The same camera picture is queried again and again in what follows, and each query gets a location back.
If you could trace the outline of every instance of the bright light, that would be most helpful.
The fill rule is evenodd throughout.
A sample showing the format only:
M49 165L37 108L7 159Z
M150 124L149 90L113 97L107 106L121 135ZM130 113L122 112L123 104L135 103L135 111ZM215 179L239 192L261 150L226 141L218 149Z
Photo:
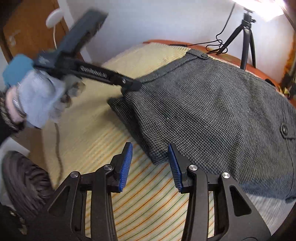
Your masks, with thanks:
M243 7L256 12L265 21L284 14L281 5L283 0L233 0Z

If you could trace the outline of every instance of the blue textured pad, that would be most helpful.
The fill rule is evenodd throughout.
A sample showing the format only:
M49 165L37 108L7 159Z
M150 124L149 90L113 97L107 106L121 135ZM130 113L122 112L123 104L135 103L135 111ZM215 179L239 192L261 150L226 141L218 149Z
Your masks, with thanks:
M23 54L16 55L3 71L3 80L7 87L17 85L33 69L33 60Z
M168 145L168 160L170 163L170 169L173 174L175 186L181 192L181 190L183 188L182 174L181 174L180 167L177 162L176 156L175 156L172 146L170 144Z
M133 158L133 144L130 143L127 154L122 164L122 168L120 170L120 180L119 180L119 186L118 186L118 189L120 192L122 192L122 190L126 186L126 181L128 179L128 172L131 166L132 158Z

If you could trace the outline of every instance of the white wall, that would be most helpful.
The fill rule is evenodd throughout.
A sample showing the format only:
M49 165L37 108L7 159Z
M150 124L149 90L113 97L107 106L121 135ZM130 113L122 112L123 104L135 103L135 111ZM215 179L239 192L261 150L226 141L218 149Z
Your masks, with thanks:
M149 39L206 42L215 39L230 13L231 0L58 0L71 26L89 8L109 13L101 30L87 44L89 59L105 62L111 57ZM220 36L224 41L240 25L244 10L236 5ZM264 22L253 14L257 68L280 81L292 45L293 29L284 15ZM228 53L241 58L243 34L229 46Z
M5 84L3 81L3 77L2 77L2 73L5 69L5 67L7 66L7 61L3 55L3 52L0 48L0 90L3 91L5 89Z

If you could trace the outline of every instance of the striped tablecloth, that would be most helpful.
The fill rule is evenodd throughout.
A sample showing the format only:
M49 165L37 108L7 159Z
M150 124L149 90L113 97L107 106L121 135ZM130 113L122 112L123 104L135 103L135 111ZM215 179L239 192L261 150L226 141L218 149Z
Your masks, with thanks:
M136 46L104 64L131 78L146 75L181 58L188 48L158 43ZM60 152L64 178L74 170L93 172L121 153L125 142L134 145L127 186L113 194L113 211L118 240L177 241L184 229L188 195L174 186L168 163L154 166L107 104L120 96L120 88L84 80L86 90L60 120ZM43 129L46 163L55 185L59 165L55 155L56 133L49 122ZM86 234L90 237L90 197L86 206ZM292 204L249 195L273 233L288 215ZM214 232L213 194L209 193L209 237Z

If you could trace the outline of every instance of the tripod leg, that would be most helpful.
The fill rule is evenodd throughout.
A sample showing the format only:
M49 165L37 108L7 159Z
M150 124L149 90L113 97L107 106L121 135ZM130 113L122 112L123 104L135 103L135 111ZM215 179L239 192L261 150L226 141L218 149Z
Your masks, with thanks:
M256 68L255 43L254 43L253 33L251 29L250 29L250 32L251 32L250 47L251 47L251 54L252 54L252 64L254 68Z
M244 27L242 25L238 26L234 32L232 33L232 35L230 35L230 37L227 39L227 41L225 42L225 44L223 44L223 46L220 48L220 50L216 53L216 55L222 54L222 52L224 51L224 49L227 48L228 45L230 45L230 43L235 39L235 37L239 34L239 32L243 29Z
M250 38L251 38L250 29L244 28L244 43L242 47L242 60L241 60L241 67L240 67L243 70L245 70L247 66Z

